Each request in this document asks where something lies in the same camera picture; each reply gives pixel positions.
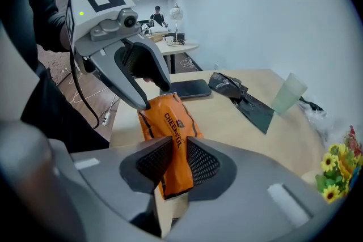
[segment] white plastic bag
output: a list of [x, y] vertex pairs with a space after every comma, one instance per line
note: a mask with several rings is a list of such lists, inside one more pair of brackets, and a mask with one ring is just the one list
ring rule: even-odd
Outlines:
[[298, 105], [311, 126], [319, 133], [326, 150], [329, 150], [331, 144], [342, 142], [347, 131], [342, 119], [334, 118], [325, 111], [314, 111], [309, 104], [301, 101]]

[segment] orange chip bag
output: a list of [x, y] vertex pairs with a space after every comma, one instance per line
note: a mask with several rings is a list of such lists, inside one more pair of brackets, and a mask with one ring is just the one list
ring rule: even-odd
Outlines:
[[198, 125], [177, 94], [167, 94], [149, 101], [151, 109], [138, 111], [143, 137], [172, 136], [172, 162], [159, 189], [164, 199], [182, 194], [194, 186], [187, 162], [187, 137], [203, 137]]

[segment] clear plastic cup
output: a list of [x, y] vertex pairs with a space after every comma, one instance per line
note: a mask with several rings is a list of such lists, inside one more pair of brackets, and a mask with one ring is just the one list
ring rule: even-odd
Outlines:
[[304, 84], [295, 74], [290, 73], [282, 87], [272, 101], [272, 109], [277, 114], [283, 114], [290, 109], [307, 90]]
[[166, 40], [166, 44], [167, 45], [172, 46], [173, 45], [173, 41], [174, 41], [174, 37], [173, 36], [166, 36], [165, 37], [165, 40]]

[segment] black plastic bag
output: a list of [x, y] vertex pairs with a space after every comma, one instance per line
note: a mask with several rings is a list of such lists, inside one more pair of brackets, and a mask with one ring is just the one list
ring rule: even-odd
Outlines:
[[247, 94], [240, 102], [232, 102], [252, 124], [264, 134], [267, 133], [273, 113], [275, 112], [273, 109], [250, 94]]
[[247, 93], [248, 88], [239, 79], [213, 73], [208, 86], [231, 99], [236, 108], [263, 133], [267, 133], [274, 110]]
[[313, 102], [306, 101], [303, 97], [300, 97], [299, 101], [304, 102], [305, 104], [309, 104], [311, 107], [311, 110], [313, 110], [313, 111], [324, 111], [324, 109], [322, 107], [320, 107], [319, 105], [316, 105]]
[[248, 91], [248, 88], [242, 85], [239, 79], [228, 77], [221, 73], [213, 73], [209, 79], [208, 86], [215, 92], [236, 101], [241, 101]]

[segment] black mesh pad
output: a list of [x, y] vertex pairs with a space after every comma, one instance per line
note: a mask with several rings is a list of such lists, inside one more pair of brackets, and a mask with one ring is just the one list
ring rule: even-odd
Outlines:
[[207, 146], [202, 138], [187, 138], [187, 160], [194, 182], [194, 188], [189, 191], [189, 201], [218, 198], [230, 187], [237, 175], [234, 161]]
[[153, 194], [172, 161], [172, 137], [129, 155], [120, 164], [120, 175], [135, 192]]
[[161, 181], [172, 159], [172, 146], [165, 143], [154, 151], [141, 157], [136, 162], [137, 170], [154, 182], [155, 187]]
[[188, 141], [188, 164], [192, 170], [194, 186], [212, 178], [220, 168], [219, 161], [211, 154]]

